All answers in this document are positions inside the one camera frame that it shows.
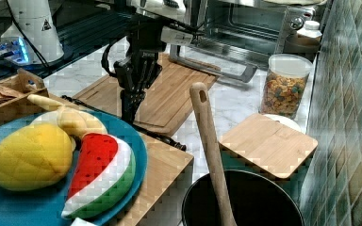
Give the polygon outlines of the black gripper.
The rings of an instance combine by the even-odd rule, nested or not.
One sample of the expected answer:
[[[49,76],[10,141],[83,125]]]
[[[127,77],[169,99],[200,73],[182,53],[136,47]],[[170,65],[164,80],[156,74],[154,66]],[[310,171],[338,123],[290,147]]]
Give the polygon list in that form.
[[[147,89],[161,72],[158,54],[166,43],[161,40],[163,23],[149,18],[133,18],[126,28],[129,43],[125,59],[114,63],[122,100],[122,120],[133,122]]]

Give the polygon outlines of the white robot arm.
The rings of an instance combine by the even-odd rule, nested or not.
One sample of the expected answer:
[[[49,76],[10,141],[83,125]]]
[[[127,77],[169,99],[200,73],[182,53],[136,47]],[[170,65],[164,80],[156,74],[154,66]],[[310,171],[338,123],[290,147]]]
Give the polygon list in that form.
[[[64,57],[48,0],[5,1],[12,25],[3,38],[18,43],[25,64],[49,67]],[[145,91],[161,73],[158,56],[166,47],[166,43],[161,40],[163,27],[162,21],[135,13],[125,27],[125,37],[129,43],[125,58],[109,66],[108,52],[102,55],[102,67],[117,79],[122,88],[120,97],[124,121],[135,120],[140,104],[145,99]]]

